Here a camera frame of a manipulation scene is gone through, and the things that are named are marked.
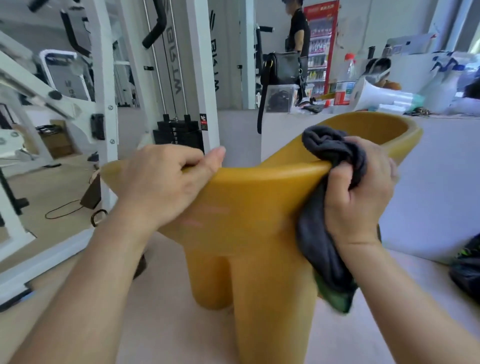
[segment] bottle with red label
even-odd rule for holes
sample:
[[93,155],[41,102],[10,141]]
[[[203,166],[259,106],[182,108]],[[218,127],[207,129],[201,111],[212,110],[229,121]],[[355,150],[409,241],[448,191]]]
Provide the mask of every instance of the bottle with red label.
[[334,105],[350,104],[350,97],[357,81],[354,58],[353,53],[345,55],[345,62],[338,74],[339,81],[336,84]]

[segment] person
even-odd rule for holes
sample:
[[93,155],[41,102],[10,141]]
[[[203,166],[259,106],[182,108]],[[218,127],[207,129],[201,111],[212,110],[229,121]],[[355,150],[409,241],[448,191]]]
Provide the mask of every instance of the person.
[[[396,166],[380,146],[351,140],[366,151],[367,172],[349,190],[352,167],[342,163],[331,170],[325,223],[393,358],[400,364],[478,363],[477,340],[378,241],[377,224],[393,195]],[[206,156],[175,145],[137,151],[116,205],[10,364],[115,363],[127,293],[149,237],[195,199],[224,155],[222,147]],[[194,167],[182,172],[185,165]]]
[[310,47],[310,27],[302,10],[303,0],[282,0],[285,11],[292,17],[287,38],[287,52],[300,52],[301,57],[308,56]]

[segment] black handbag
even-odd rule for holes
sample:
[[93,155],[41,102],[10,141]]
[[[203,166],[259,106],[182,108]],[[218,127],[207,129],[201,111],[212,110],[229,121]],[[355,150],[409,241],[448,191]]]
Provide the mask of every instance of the black handbag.
[[300,57],[298,52],[270,53],[268,54],[260,83],[262,84],[262,98],[258,110],[257,131],[262,133],[262,118],[265,109],[265,99],[269,85],[298,85],[300,86],[300,99],[305,97],[305,87],[308,70],[308,57]]

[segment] chair leg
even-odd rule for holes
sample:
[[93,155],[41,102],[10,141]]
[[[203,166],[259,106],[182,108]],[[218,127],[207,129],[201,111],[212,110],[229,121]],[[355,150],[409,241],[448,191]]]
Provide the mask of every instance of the chair leg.
[[185,257],[195,301],[210,310],[230,306],[232,284],[228,260],[191,249],[185,249]]
[[317,288],[294,237],[230,259],[242,364],[303,364]]

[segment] weight stack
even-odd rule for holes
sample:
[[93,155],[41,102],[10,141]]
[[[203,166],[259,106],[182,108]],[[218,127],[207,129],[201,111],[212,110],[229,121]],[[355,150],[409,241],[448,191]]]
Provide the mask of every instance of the weight stack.
[[184,121],[172,121],[168,114],[164,114],[163,121],[157,122],[157,125],[158,130],[153,130],[155,144],[180,144],[204,152],[202,131],[190,115],[185,115]]

